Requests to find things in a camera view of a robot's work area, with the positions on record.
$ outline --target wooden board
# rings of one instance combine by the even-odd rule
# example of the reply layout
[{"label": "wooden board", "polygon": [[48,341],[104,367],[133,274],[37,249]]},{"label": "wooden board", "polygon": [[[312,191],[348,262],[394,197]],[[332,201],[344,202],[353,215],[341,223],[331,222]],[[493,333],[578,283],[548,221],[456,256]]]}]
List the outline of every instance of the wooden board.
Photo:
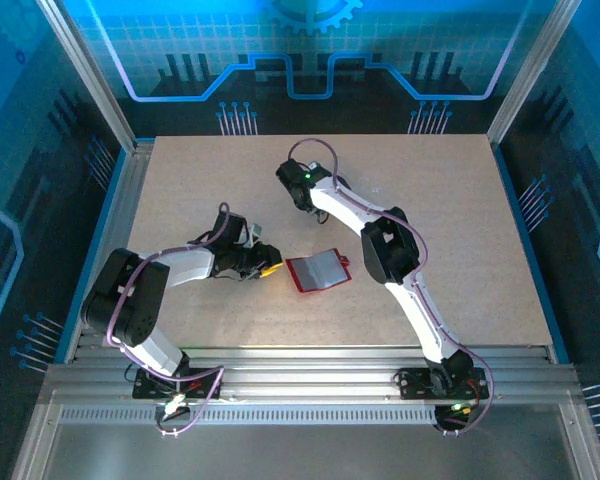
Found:
[{"label": "wooden board", "polygon": [[[337,247],[353,280],[300,294],[289,272],[258,281],[209,279],[165,295],[159,325],[180,346],[417,345],[391,294],[362,263],[359,238],[335,219],[318,225],[275,177],[301,137],[159,137],[129,248],[181,245],[213,226],[218,204],[263,227],[284,258]],[[427,241],[424,274],[449,326],[470,345],[548,344],[550,336],[509,204],[483,135],[336,135],[356,193],[400,206]],[[332,167],[329,152],[301,146],[296,160]]]}]

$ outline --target gear logo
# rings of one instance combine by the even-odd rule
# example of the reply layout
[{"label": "gear logo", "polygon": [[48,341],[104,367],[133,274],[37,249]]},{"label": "gear logo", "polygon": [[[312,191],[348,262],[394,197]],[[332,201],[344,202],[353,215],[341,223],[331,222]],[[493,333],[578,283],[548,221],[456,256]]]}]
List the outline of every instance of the gear logo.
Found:
[{"label": "gear logo", "polygon": [[291,27],[293,33],[305,31],[313,35],[328,27],[340,28],[342,20],[351,20],[354,8],[362,7],[361,0],[269,0],[264,6],[280,28]]},{"label": "gear logo", "polygon": [[42,26],[35,0],[0,0],[0,28],[17,49],[26,51]]}]

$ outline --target glass panel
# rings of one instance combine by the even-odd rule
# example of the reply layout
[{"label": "glass panel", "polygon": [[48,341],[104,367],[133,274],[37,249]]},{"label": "glass panel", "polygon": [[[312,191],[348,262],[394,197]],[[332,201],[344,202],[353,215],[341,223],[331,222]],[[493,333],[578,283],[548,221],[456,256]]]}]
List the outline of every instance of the glass panel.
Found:
[{"label": "glass panel", "polygon": [[66,2],[141,137],[484,133],[553,4]]},{"label": "glass panel", "polygon": [[600,0],[582,2],[501,147],[569,356],[598,384]]},{"label": "glass panel", "polygon": [[119,151],[35,2],[0,2],[0,478],[57,347]]}]

